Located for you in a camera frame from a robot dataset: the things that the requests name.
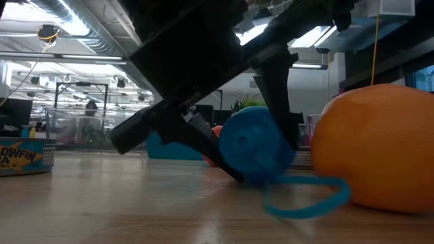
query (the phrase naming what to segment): green plant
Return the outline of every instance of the green plant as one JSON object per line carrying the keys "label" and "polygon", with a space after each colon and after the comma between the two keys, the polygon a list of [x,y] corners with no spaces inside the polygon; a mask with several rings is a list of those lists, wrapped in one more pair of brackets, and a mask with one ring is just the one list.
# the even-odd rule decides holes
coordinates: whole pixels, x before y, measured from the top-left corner
{"label": "green plant", "polygon": [[235,101],[234,104],[231,106],[232,113],[236,113],[241,109],[250,106],[266,106],[265,102],[257,100],[257,97],[259,95],[260,94],[250,96],[250,94],[247,94],[245,96],[241,91],[236,92],[234,96],[237,98],[237,101]]}

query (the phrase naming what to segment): wooden table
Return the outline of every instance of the wooden table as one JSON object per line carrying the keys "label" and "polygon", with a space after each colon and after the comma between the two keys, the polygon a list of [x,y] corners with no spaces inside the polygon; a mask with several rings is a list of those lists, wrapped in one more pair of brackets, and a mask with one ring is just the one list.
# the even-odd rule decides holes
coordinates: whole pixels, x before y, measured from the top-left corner
{"label": "wooden table", "polygon": [[[349,205],[322,218],[272,218],[261,190],[200,161],[57,153],[52,173],[0,178],[0,192],[5,244],[434,243],[434,216]],[[302,207],[329,193],[277,188],[273,200]]]}

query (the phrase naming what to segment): blue rubber band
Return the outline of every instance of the blue rubber band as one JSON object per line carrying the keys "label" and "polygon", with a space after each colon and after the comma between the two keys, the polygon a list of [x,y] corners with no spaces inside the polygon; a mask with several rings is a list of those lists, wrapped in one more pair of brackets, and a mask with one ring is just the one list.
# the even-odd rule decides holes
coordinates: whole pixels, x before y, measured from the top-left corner
{"label": "blue rubber band", "polygon": [[[274,207],[270,204],[272,184],[312,184],[320,186],[338,186],[340,190],[331,197],[319,203],[302,209],[285,210]],[[265,191],[265,210],[274,216],[282,218],[304,219],[322,216],[336,210],[338,207],[347,204],[351,196],[349,185],[339,178],[313,177],[313,176],[278,176],[272,182],[267,183]]]}

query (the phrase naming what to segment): bottle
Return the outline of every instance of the bottle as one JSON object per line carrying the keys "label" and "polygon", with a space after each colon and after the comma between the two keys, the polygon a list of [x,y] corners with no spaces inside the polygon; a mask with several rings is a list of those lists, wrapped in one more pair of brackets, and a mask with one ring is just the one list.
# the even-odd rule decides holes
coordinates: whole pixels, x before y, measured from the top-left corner
{"label": "bottle", "polygon": [[28,127],[25,127],[21,133],[22,138],[28,138]]}
{"label": "bottle", "polygon": [[29,138],[36,138],[36,128],[32,127]]}

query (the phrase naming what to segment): wooden surface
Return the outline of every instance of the wooden surface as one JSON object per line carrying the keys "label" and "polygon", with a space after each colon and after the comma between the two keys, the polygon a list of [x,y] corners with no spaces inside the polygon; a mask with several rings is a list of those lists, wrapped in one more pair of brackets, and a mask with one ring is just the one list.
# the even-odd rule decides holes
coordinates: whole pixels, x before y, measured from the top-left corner
{"label": "wooden surface", "polygon": [[[7,244],[434,243],[434,216],[349,205],[322,218],[272,218],[261,190],[200,161],[57,153],[52,173],[0,178],[0,193]],[[329,193],[277,188],[273,200],[302,207]]]}

